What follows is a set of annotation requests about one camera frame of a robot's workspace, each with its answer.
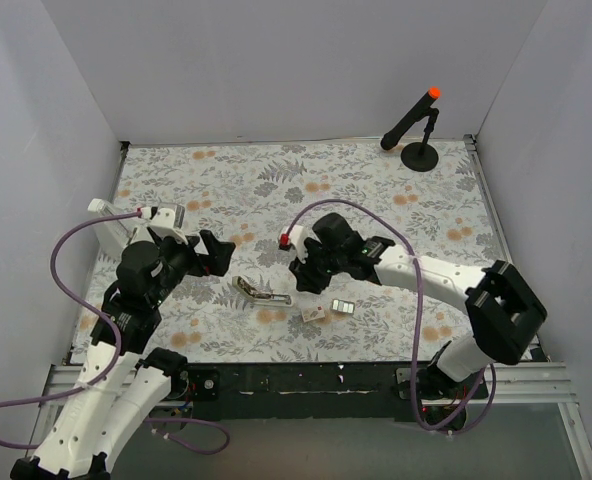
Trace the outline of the staple box sleeve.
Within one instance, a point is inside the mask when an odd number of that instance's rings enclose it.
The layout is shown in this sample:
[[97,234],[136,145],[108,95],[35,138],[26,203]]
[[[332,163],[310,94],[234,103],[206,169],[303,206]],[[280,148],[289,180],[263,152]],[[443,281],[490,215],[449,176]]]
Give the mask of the staple box sleeve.
[[325,308],[322,305],[306,307],[301,310],[301,317],[305,323],[320,322],[327,318]]

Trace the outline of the beige stapler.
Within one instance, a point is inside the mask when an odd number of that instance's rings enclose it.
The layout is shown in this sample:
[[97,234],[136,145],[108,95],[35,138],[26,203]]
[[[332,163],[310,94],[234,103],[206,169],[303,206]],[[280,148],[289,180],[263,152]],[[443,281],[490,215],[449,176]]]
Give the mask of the beige stapler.
[[251,303],[271,307],[291,307],[293,305],[290,295],[261,291],[241,276],[234,276],[231,284],[233,288]]

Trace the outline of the staple tray with staples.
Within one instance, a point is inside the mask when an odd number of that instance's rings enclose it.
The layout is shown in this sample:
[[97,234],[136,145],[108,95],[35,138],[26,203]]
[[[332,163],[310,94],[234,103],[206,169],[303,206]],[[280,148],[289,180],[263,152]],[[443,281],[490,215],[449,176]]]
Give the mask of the staple tray with staples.
[[331,310],[344,315],[352,315],[355,311],[355,304],[349,301],[333,299]]

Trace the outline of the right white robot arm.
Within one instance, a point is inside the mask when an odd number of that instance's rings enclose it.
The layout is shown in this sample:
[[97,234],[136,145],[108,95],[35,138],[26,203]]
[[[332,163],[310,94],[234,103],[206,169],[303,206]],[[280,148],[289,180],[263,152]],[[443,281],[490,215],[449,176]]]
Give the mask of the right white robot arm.
[[465,380],[492,363],[516,365],[547,318],[547,310],[517,268],[497,260],[490,267],[417,258],[391,239],[363,238],[344,217],[330,213],[307,236],[295,225],[279,237],[295,250],[289,269],[300,292],[322,293],[333,276],[414,291],[465,313],[471,333],[447,342],[417,374],[427,399],[451,397]]

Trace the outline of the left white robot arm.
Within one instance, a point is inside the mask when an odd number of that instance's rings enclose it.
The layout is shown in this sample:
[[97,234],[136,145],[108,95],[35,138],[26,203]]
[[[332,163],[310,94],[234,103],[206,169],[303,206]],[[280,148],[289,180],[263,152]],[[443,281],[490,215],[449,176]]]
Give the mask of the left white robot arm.
[[208,230],[179,242],[156,235],[127,246],[106,290],[70,397],[51,431],[13,479],[107,479],[132,435],[162,400],[186,396],[193,385],[187,359],[170,350],[144,352],[161,322],[162,303],[187,276],[224,276],[235,251]]

